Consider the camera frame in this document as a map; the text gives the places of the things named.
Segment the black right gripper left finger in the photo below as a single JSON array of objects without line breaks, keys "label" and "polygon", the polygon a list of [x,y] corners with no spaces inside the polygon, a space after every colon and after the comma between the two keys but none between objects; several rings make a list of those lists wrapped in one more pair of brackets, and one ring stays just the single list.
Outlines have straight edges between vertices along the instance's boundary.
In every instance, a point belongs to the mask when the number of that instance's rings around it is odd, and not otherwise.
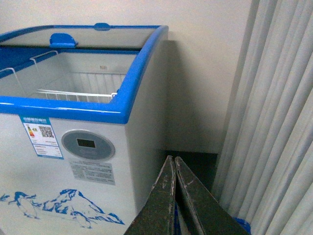
[{"label": "black right gripper left finger", "polygon": [[126,235],[172,235],[175,221],[176,167],[167,156],[148,200]]}]

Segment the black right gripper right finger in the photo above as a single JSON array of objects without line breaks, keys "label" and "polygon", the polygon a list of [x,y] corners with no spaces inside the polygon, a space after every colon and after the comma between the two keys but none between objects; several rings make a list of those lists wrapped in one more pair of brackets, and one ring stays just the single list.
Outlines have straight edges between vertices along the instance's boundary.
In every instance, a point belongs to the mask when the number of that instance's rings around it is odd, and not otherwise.
[{"label": "black right gripper right finger", "polygon": [[192,235],[247,235],[247,230],[230,216],[181,157],[175,157],[176,201]]}]

